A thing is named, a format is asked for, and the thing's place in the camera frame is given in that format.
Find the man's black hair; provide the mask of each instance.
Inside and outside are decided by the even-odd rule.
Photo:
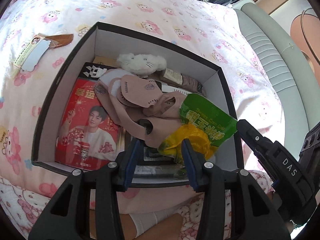
[[[99,116],[101,117],[102,121],[104,121],[108,116],[108,113],[104,110],[102,106],[93,106],[89,112],[89,115],[93,111],[97,111],[99,113]]]

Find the bed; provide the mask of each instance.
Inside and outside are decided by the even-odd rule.
[[[0,203],[24,237],[65,179],[30,160],[42,103],[70,51],[97,21],[160,37],[219,65],[237,117],[299,158],[305,134],[320,120],[314,111],[320,88],[302,53],[271,17],[251,0],[233,8],[195,0],[18,0],[6,10],[0,20]],[[48,50],[33,72],[17,70],[14,59],[38,33],[75,38]],[[244,143],[243,152],[246,169],[263,171]],[[167,197],[139,204],[159,194]],[[131,188],[118,201],[122,213],[151,212],[192,196],[185,186]]]

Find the pink cartoon print bedsheet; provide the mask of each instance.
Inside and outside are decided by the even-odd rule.
[[[216,63],[225,74],[238,119],[284,143],[281,102],[242,36],[233,9],[196,0],[17,0],[0,19],[1,177],[46,197],[65,180],[31,164],[33,134],[63,62],[97,21],[156,36]],[[14,60],[37,33],[73,33],[74,40],[46,51],[32,72],[16,69]],[[245,144],[243,152],[247,170],[263,170]],[[170,208],[193,196],[190,187],[129,189],[118,194],[118,202],[121,213],[141,213]]]

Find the open cardboard box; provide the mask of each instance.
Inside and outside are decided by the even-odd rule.
[[[200,81],[207,99],[236,118],[228,84],[222,69],[175,44],[148,34],[97,22],[79,41],[61,67],[44,101],[33,140],[32,163],[53,172],[70,175],[74,168],[54,161],[60,121],[78,74],[95,56],[116,59],[119,54],[152,54],[167,60],[168,68]],[[243,168],[238,133],[226,140],[212,160],[223,170]],[[131,187],[169,187],[188,184],[173,178],[133,178]]]

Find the black device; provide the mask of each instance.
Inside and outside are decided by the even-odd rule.
[[[304,229],[305,235],[310,235],[308,230],[316,227],[320,214],[319,208],[314,212],[319,189],[320,123],[307,134],[299,162],[279,142],[272,143],[246,120],[238,121],[237,130],[273,180],[279,203],[277,207],[271,203],[248,171],[221,170],[195,152],[185,139],[181,152],[190,185],[196,192],[205,192],[197,240],[223,239],[226,189],[231,190],[231,239],[289,240],[284,222],[304,224],[311,217],[311,226],[307,223]],[[116,192],[126,191],[131,184],[143,147],[144,142],[134,138],[115,162],[96,171],[74,170],[44,208],[28,239],[91,239],[89,200],[90,190],[95,188],[97,239],[124,240]]]

